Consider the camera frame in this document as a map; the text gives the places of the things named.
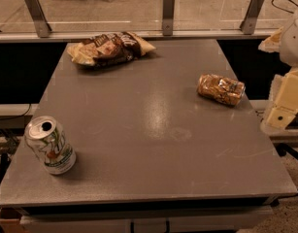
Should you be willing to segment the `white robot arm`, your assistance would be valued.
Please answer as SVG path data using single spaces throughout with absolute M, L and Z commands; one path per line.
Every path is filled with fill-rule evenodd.
M 261 122 L 264 132 L 279 132 L 298 115 L 298 8 L 286 24 L 262 41 L 258 48 L 277 52 L 280 61 L 291 67 L 284 76 L 274 76 Z

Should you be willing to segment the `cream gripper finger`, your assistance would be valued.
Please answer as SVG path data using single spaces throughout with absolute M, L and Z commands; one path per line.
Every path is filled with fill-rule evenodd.
M 277 129 L 285 129 L 297 114 L 298 68 L 291 68 L 284 76 L 274 76 L 265 123 Z

